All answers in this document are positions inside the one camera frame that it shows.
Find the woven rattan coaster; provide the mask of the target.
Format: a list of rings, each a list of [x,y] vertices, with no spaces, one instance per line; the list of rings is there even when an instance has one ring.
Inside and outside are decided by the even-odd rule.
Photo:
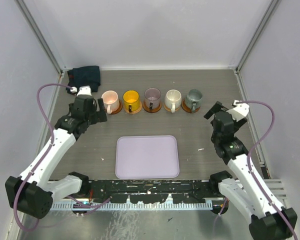
[[[139,112],[142,110],[142,108],[143,108],[143,104],[142,104],[141,101],[139,101],[139,107],[138,107],[138,109],[135,110],[135,111],[131,111],[131,112],[130,112],[128,109],[126,109],[125,106],[123,107],[124,111],[125,111],[127,114],[130,114],[130,115],[134,115],[134,114],[139,113]]]
[[[176,104],[173,102],[172,105],[170,107],[168,107],[166,104],[164,104],[164,108],[171,113],[175,113],[176,112]]]

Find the pink mug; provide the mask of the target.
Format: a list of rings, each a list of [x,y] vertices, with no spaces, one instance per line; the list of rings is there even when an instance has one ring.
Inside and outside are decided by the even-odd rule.
[[[113,90],[105,91],[101,98],[103,99],[104,107],[107,114],[112,114],[120,107],[118,94]]]

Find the cream speckled mug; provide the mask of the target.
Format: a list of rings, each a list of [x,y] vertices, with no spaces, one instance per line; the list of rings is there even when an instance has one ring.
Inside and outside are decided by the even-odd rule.
[[[182,94],[176,89],[167,91],[164,98],[164,104],[166,104],[169,108],[172,103],[175,103],[175,112],[178,111],[182,104]]]

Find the yellow mug black handle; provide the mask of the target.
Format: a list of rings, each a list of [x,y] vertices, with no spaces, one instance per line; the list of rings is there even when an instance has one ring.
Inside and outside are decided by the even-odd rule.
[[[130,112],[135,111],[139,108],[140,95],[135,90],[126,91],[123,96],[123,106]]]

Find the purple mug black handle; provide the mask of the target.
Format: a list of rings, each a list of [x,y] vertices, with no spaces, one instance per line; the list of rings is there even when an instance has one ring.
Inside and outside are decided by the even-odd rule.
[[[145,105],[150,109],[156,109],[159,107],[160,102],[161,102],[161,92],[159,89],[151,87],[148,88],[145,92],[144,92],[144,102]]]

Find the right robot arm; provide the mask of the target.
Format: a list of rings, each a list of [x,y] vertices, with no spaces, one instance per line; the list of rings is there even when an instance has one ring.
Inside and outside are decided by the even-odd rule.
[[[217,101],[204,115],[212,119],[211,142],[216,154],[232,170],[240,183],[227,172],[212,174],[209,191],[215,197],[228,199],[245,217],[254,240],[297,239],[297,213],[286,208],[266,185],[248,150],[235,133],[247,122],[249,101],[235,100],[228,109]]]

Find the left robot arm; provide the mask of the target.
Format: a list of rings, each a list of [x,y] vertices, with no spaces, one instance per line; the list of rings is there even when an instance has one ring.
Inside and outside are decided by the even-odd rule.
[[[71,172],[65,178],[49,183],[49,179],[65,153],[89,126],[107,121],[103,99],[78,95],[69,104],[68,114],[56,123],[50,140],[18,177],[5,182],[9,205],[37,219],[44,218],[54,202],[75,194],[85,198],[90,193],[88,176]]]

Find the grey-green mug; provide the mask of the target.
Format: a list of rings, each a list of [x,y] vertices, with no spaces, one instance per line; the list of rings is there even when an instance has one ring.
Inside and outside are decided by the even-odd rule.
[[[197,89],[191,89],[184,101],[185,105],[190,109],[190,112],[194,113],[202,105],[203,94]]]

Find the wooden coaster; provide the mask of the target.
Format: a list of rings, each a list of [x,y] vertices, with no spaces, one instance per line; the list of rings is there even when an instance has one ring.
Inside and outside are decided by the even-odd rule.
[[[115,102],[112,103],[105,103],[104,105],[105,105],[105,112],[108,115],[118,114],[123,108],[123,104],[121,100],[116,100]]]
[[[181,107],[185,112],[190,113],[190,114],[196,113],[200,110],[200,107],[199,107],[199,108],[196,108],[195,111],[192,111],[189,107],[187,107],[187,105],[185,103],[185,99],[182,100]]]
[[[154,108],[152,102],[147,105],[146,101],[144,100],[142,103],[142,107],[148,113],[157,113],[162,108],[162,103],[160,102],[159,105]]]

